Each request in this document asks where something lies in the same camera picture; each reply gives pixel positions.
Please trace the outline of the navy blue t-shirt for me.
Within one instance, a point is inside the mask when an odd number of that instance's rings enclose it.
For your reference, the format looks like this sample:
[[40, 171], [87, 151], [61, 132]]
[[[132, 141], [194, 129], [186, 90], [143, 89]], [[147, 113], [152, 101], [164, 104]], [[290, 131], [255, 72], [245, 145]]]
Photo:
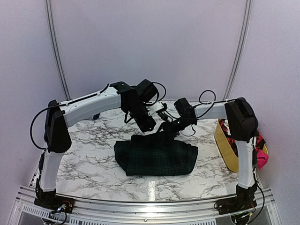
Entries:
[[100, 116], [100, 114], [96, 114], [96, 115], [94, 115], [94, 116], [93, 116], [93, 120], [97, 120], [97, 119], [99, 119], [99, 116]]

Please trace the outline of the dark green plaid garment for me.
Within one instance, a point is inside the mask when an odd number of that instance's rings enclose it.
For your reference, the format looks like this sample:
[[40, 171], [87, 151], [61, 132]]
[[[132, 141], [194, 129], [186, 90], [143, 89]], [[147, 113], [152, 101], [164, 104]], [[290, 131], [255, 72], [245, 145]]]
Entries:
[[159, 132], [117, 141], [114, 153], [127, 176], [179, 176], [193, 171], [198, 147]]

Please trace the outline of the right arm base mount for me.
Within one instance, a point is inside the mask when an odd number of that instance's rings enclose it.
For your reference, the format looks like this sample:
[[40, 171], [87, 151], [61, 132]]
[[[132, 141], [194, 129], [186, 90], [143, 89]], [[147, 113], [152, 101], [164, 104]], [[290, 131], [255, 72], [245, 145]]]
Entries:
[[220, 215], [234, 213], [241, 210], [254, 209], [256, 206], [257, 203], [254, 197], [244, 200], [242, 197], [237, 196], [219, 199], [214, 204], [214, 208], [219, 212]]

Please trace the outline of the left aluminium frame post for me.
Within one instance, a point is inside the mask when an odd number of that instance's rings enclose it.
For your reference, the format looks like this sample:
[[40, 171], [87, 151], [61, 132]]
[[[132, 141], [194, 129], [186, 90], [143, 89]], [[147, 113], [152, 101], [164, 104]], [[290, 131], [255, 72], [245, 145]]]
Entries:
[[60, 82], [62, 85], [62, 90], [63, 90], [66, 100], [70, 100], [71, 97], [70, 97], [70, 93], [69, 93], [69, 89], [68, 89], [66, 76], [64, 73], [63, 64], [62, 64], [61, 57], [60, 57], [58, 40], [57, 40], [56, 32], [55, 32], [53, 7], [52, 7], [51, 0], [45, 0], [45, 10], [46, 10], [46, 18], [47, 18], [48, 29], [49, 29], [49, 34], [50, 34], [50, 41], [51, 41], [53, 55], [54, 55], [54, 61], [55, 61], [59, 79], [60, 79]]

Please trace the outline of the pink garment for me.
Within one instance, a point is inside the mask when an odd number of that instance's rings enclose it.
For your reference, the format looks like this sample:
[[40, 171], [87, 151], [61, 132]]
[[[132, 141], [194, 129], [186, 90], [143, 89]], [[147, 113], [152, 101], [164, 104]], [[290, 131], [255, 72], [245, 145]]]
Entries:
[[259, 149], [257, 151], [257, 166], [258, 169], [261, 170], [268, 162], [269, 160], [269, 155], [265, 152], [263, 152], [263, 150]]

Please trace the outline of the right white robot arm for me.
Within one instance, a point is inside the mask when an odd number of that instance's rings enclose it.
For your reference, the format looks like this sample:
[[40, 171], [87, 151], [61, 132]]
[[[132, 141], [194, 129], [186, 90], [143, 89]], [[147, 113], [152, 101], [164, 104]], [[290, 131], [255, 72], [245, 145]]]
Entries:
[[228, 121], [231, 138], [235, 140], [239, 159], [239, 180], [232, 206], [244, 209], [254, 198], [257, 181], [254, 175], [254, 151], [258, 120], [251, 105], [240, 97], [227, 101], [213, 101], [190, 105], [185, 98], [174, 103], [179, 114], [173, 121], [165, 119], [158, 131], [176, 137], [186, 127], [203, 119], [225, 119]]

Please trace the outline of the aluminium frame post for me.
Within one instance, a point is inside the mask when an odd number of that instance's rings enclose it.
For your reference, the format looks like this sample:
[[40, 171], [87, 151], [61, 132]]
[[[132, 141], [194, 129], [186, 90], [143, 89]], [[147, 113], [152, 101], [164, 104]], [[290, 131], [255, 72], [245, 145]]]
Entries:
[[50, 41], [51, 41], [53, 55], [54, 55], [54, 61], [55, 61], [59, 79], [60, 79], [60, 82], [62, 85], [62, 90], [63, 90], [66, 100], [70, 100], [71, 97], [70, 97], [70, 93], [69, 93], [69, 89], [68, 89], [66, 76], [64, 73], [63, 64], [62, 64], [61, 57], [60, 57], [58, 40], [57, 40], [56, 32], [55, 32], [53, 7], [52, 7], [51, 0], [45, 0], [45, 10], [46, 10], [46, 18], [47, 18], [48, 29], [49, 29], [49, 34], [50, 34]]
[[234, 57], [234, 61], [232, 64], [232, 69], [230, 72], [230, 76], [228, 79], [228, 83], [223, 95], [223, 100], [226, 100], [229, 98], [232, 90], [233, 90], [233, 85], [234, 81], [237, 77], [238, 69], [239, 69], [239, 64], [240, 60], [242, 57], [242, 53], [247, 41], [247, 35], [248, 35], [248, 29], [249, 29], [249, 24], [250, 24], [250, 17], [251, 17], [251, 11], [252, 11], [252, 0], [246, 0], [245, 1], [245, 8], [244, 8], [244, 14], [243, 14], [243, 19], [242, 19], [242, 25], [241, 25], [241, 30], [240, 30], [240, 36], [238, 40], [238, 45]]

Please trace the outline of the front aluminium rail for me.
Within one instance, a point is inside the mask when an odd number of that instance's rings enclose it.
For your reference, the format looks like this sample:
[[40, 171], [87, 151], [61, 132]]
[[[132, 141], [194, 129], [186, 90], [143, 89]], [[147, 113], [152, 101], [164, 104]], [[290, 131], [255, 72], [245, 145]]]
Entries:
[[[41, 225], [62, 222], [64, 215], [49, 217], [50, 210], [36, 206], [35, 190], [20, 187], [9, 225]], [[74, 197], [67, 225], [231, 225], [242, 213], [220, 215], [217, 197], [179, 202], [120, 202]]]

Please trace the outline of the red black printed garment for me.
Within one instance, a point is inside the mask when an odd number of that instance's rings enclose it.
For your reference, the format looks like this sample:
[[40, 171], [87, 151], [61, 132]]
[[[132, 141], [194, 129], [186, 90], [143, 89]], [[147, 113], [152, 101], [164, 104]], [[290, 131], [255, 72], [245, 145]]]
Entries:
[[[219, 121], [219, 124], [220, 124], [221, 129], [223, 130], [223, 133], [224, 133], [225, 137], [227, 138], [227, 141], [229, 142], [234, 154], [236, 156], [238, 156], [237, 146], [236, 146], [235, 140], [231, 138], [231, 133], [230, 133], [230, 130], [229, 130], [228, 123], [226, 123], [225, 119], [221, 119]], [[263, 150], [265, 144], [266, 144], [265, 139], [260, 134], [260, 132], [257, 130], [257, 132], [256, 132], [256, 144], [255, 144], [256, 151]]]

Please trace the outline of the right aluminium frame post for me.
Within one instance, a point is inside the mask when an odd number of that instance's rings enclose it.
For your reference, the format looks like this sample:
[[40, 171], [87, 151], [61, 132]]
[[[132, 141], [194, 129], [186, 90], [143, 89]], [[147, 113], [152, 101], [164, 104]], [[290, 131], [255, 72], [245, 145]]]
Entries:
[[237, 77], [238, 69], [239, 69], [239, 64], [240, 60], [242, 57], [242, 53], [247, 41], [247, 35], [248, 35], [248, 29], [249, 29], [249, 24], [250, 24], [250, 17], [251, 17], [251, 11], [252, 11], [252, 0], [246, 0], [245, 1], [245, 8], [244, 8], [244, 14], [243, 14], [243, 19], [242, 19], [242, 25], [241, 25], [241, 30], [240, 30], [240, 36], [238, 40], [238, 45], [234, 57], [234, 61], [232, 64], [232, 69], [230, 72], [230, 76], [228, 79], [228, 83], [223, 95], [223, 100], [226, 100], [229, 98], [232, 90], [233, 90], [233, 85], [234, 81]]

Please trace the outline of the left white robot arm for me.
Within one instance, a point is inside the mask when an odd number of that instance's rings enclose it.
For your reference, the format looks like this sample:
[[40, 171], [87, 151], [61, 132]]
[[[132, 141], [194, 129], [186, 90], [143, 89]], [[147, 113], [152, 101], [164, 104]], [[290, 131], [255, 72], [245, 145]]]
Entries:
[[46, 112], [44, 147], [40, 162], [40, 176], [36, 184], [36, 196], [48, 208], [59, 205], [56, 195], [56, 177], [64, 153], [69, 150], [72, 141], [69, 127], [92, 118], [102, 112], [120, 108], [125, 113], [125, 123], [134, 120], [142, 132], [152, 131], [156, 122], [149, 114], [150, 100], [159, 93], [154, 83], [147, 79], [137, 86], [125, 82], [107, 84], [102, 90], [69, 101], [52, 100], [48, 106], [38, 112], [34, 119]]

